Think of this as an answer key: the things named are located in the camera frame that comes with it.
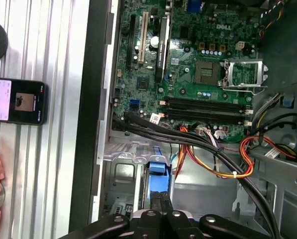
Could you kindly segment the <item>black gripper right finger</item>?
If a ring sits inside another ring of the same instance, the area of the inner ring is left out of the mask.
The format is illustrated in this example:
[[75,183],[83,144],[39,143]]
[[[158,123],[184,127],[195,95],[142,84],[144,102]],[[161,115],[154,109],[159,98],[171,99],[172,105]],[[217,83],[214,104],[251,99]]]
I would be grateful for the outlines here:
[[174,210],[167,191],[160,193],[160,205],[165,215],[164,232],[167,239],[270,239],[271,237],[248,227],[208,214],[199,222],[183,212]]

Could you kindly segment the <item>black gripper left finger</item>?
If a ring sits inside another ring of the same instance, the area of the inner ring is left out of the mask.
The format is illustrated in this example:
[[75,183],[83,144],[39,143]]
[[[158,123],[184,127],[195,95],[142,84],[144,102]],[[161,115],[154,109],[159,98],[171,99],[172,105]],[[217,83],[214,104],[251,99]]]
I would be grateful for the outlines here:
[[122,214],[98,221],[62,236],[63,239],[160,239],[162,238],[162,193],[150,193],[150,209],[138,210],[129,219]]

